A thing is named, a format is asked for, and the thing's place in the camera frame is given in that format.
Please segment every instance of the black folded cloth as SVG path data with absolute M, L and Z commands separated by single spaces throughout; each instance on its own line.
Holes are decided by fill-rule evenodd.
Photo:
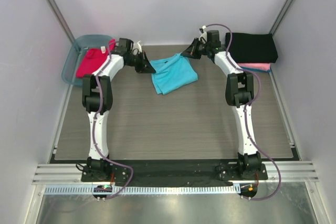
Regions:
M 226 46 L 229 41 L 230 33 L 227 33 Z M 275 63 L 278 59 L 272 34 L 232 33 L 229 52 L 237 63 Z

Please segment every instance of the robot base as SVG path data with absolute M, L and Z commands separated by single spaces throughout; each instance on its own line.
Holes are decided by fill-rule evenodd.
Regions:
M 103 159 L 96 160 L 89 157 L 87 165 L 83 168 L 81 181 L 125 183 L 129 176 L 126 168 L 111 165 Z
M 222 181 L 235 181 L 235 180 L 268 180 L 266 167 L 261 164 L 258 170 L 245 170 L 240 172 L 237 164 L 221 164 L 216 167 L 217 178 Z

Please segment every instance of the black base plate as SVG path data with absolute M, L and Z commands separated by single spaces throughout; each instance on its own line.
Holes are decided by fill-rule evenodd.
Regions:
M 125 183 L 130 176 L 130 171 L 126 168 L 120 166 L 110 166 L 107 173 L 101 171 L 89 170 L 85 166 L 82 172 L 81 181 L 82 182 L 115 182 L 115 183 Z
M 218 179 L 222 181 L 229 180 L 267 180 L 268 175 L 266 167 L 261 164 L 261 169 L 258 172 L 244 172 L 240 174 L 236 164 L 219 165 L 216 167 Z

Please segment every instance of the red cloth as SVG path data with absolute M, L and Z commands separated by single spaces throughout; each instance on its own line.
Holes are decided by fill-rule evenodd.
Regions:
M 113 39 L 109 42 L 110 51 L 112 51 L 115 47 L 115 43 L 113 43 L 115 41 L 116 40 Z M 100 48 L 89 49 L 77 69 L 76 78 L 83 78 L 84 75 L 91 74 L 98 70 L 101 65 L 106 61 L 108 54 L 109 52 L 107 51 L 107 49 L 104 54 L 101 52 Z

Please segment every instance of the folded clothing stack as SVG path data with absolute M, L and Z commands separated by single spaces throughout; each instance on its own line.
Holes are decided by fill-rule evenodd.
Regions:
M 112 51 L 115 47 L 115 41 L 116 40 L 113 39 L 109 42 L 110 51 Z M 102 52 L 101 48 L 89 49 L 76 71 L 76 78 L 83 78 L 84 75 L 91 74 L 97 71 L 106 61 L 108 54 L 109 53 L 107 50 L 105 50 L 105 52 Z
M 225 44 L 230 41 L 230 33 L 225 35 Z M 232 58 L 243 69 L 270 72 L 270 64 L 278 59 L 272 34 L 232 33 L 229 48 Z
M 150 63 L 156 71 L 152 74 L 152 81 L 157 94 L 168 94 L 198 80 L 189 59 L 181 54 L 175 54 L 166 59 L 151 60 Z

